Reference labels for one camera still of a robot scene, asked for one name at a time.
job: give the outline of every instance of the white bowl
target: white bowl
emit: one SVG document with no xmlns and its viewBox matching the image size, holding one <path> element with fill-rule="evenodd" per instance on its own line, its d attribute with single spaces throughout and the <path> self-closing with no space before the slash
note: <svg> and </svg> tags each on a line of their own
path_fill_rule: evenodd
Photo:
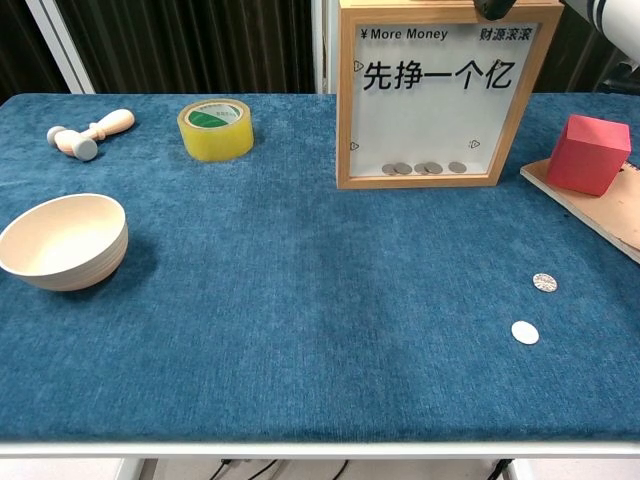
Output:
<svg viewBox="0 0 640 480">
<path fill-rule="evenodd" d="M 108 277 L 127 250 L 124 208 L 81 193 L 20 215 L 0 234 L 0 267 L 47 290 L 80 290 Z"/>
</svg>

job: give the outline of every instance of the tape roll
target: tape roll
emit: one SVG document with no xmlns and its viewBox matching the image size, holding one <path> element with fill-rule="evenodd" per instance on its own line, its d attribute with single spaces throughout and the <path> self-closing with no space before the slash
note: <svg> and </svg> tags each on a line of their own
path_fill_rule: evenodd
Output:
<svg viewBox="0 0 640 480">
<path fill-rule="evenodd" d="M 237 100 L 215 98 L 192 103 L 178 115 L 184 146 L 196 160 L 222 162 L 253 147 L 249 107 Z"/>
</svg>

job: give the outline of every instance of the coin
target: coin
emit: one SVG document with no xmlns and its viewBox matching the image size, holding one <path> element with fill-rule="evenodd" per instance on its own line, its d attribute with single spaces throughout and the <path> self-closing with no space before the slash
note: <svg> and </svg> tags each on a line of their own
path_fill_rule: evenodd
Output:
<svg viewBox="0 0 640 480">
<path fill-rule="evenodd" d="M 384 173 L 386 175 L 397 175 L 398 174 L 398 172 L 396 172 L 395 167 L 390 163 L 387 163 L 386 165 L 384 165 L 382 167 L 382 173 Z"/>
<path fill-rule="evenodd" d="M 418 163 L 413 167 L 413 171 L 419 175 L 426 175 L 429 173 L 427 170 L 427 165 L 425 163 Z"/>
<path fill-rule="evenodd" d="M 516 322 L 511 325 L 511 335 L 520 343 L 525 345 L 533 345 L 540 340 L 540 334 L 538 329 L 531 325 L 529 322 Z"/>
<path fill-rule="evenodd" d="M 427 162 L 427 163 L 425 163 L 425 168 L 427 169 L 427 172 L 429 172 L 429 173 L 433 173 L 433 174 L 442 173 L 442 166 L 439 163 L 436 163 L 436 162 Z"/>
<path fill-rule="evenodd" d="M 449 170 L 451 170 L 453 173 L 464 173 L 467 171 L 467 167 L 464 163 L 451 162 L 449 164 Z"/>
<path fill-rule="evenodd" d="M 533 276 L 533 284 L 543 292 L 555 292 L 558 288 L 556 279 L 547 273 L 536 273 Z"/>
<path fill-rule="evenodd" d="M 396 172 L 398 172 L 400 175 L 409 175 L 413 169 L 411 168 L 411 166 L 407 165 L 406 163 L 402 163 L 402 162 L 398 162 L 394 165 Z"/>
</svg>

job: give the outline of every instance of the white table edge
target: white table edge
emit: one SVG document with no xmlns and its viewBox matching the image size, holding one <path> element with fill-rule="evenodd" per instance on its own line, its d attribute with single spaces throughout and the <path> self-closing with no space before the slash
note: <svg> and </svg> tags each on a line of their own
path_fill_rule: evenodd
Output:
<svg viewBox="0 0 640 480">
<path fill-rule="evenodd" d="M 638 442 L 8 443 L 0 458 L 481 459 L 640 458 Z"/>
</svg>

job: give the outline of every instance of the sign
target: sign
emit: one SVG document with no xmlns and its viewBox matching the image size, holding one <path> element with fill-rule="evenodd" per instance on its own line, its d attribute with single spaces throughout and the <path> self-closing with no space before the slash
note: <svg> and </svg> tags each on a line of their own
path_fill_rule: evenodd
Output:
<svg viewBox="0 0 640 480">
<path fill-rule="evenodd" d="M 530 3 L 478 23 L 472 2 L 341 0 L 338 186 L 495 185 L 562 12 Z"/>
</svg>

